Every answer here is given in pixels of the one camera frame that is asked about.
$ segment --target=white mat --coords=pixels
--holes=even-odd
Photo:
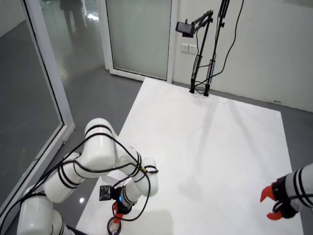
[[[146,79],[120,137],[159,169],[159,192],[123,235],[302,235],[300,215],[271,221],[262,189],[291,172],[280,112],[234,100],[192,95]],[[107,234],[110,202],[97,182],[77,229]],[[136,216],[144,203],[127,216]]]

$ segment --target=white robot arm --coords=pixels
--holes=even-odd
[[[262,202],[266,197],[277,201],[272,212],[267,214],[271,220],[294,217],[303,206],[313,208],[313,164],[291,172],[263,189]]]
[[[157,193],[158,170],[154,159],[142,160],[132,147],[121,144],[106,120],[96,118],[86,126],[82,154],[73,152],[66,156],[64,164],[36,191],[43,191],[43,195],[30,197],[22,203],[17,234],[73,235],[60,214],[53,210],[53,203],[66,200],[85,179],[104,176],[115,169],[121,170],[131,180],[124,187],[106,188],[104,196],[116,200],[116,215],[108,227],[112,234],[120,229],[120,220],[127,220],[122,216],[130,212],[140,196],[148,198]]]

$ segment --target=door frame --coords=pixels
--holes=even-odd
[[[68,140],[75,128],[49,34],[45,25],[44,16],[40,7],[40,2],[39,0],[20,0],[20,3],[25,14],[25,19],[39,62],[43,69],[47,86],[59,116],[60,125],[41,148],[38,155],[34,157],[34,161],[30,164],[5,202],[0,205],[0,223],[2,223],[9,208],[22,197],[25,190],[39,180],[58,150]],[[8,214],[1,235],[6,232],[18,212],[19,206],[16,206]]]
[[[109,29],[109,20],[107,12],[107,0],[97,0],[97,7],[99,12],[100,21],[100,33],[102,37],[102,48],[105,58],[105,67],[110,71],[111,74],[143,81],[147,75],[140,75],[132,72],[127,72],[124,70],[118,70],[114,68],[113,64],[113,53]],[[173,81],[173,71],[174,71],[174,58],[175,58],[175,45],[176,45],[176,23],[178,20],[179,11],[179,0],[172,0],[171,6],[171,21],[170,21],[170,41],[168,49],[168,64],[167,64],[167,77],[166,82],[172,83]]]

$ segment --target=stand pole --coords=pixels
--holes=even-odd
[[[204,38],[203,38],[201,49],[200,49],[200,54],[197,55],[197,58],[196,58],[196,69],[194,67],[193,70],[192,70],[192,76],[191,76],[191,82],[190,82],[190,90],[189,90],[189,92],[192,93],[192,94],[195,93],[195,87],[196,87],[195,86],[195,82],[196,82],[196,78],[197,78],[197,75],[198,75],[198,70],[199,70],[199,67],[200,67],[200,64],[201,64],[202,53],[203,53],[203,49],[204,49],[204,44],[205,44],[207,32],[209,30],[209,25],[210,25],[211,22],[213,22],[213,19],[209,18],[207,20],[205,33],[204,33]]]
[[[219,23],[218,31],[216,34],[212,59],[210,60],[210,66],[209,66],[208,73],[206,76],[205,90],[203,92],[204,96],[209,96],[209,90],[210,90],[211,83],[212,83],[213,69],[215,66],[215,55],[216,55],[217,42],[219,40],[220,30],[222,27],[224,28],[224,25],[225,25],[225,23],[223,22],[223,19],[226,16],[228,6],[229,6],[229,0],[222,0],[222,4],[221,4],[219,15],[218,15],[218,17],[220,18],[220,23]]]

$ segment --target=white wall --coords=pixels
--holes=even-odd
[[[214,10],[202,64],[212,57],[216,16],[221,0],[180,0],[179,21],[196,19]],[[221,29],[215,73],[224,63],[234,38],[241,0],[231,0]],[[237,40],[225,70],[213,78],[212,89],[313,112],[313,1],[245,0],[237,29]],[[202,43],[204,29],[199,32]],[[174,81],[190,84],[195,56],[180,52],[181,43],[196,44],[194,39],[177,35]],[[201,69],[197,80],[204,80]]]
[[[25,20],[20,0],[0,0],[0,37]]]

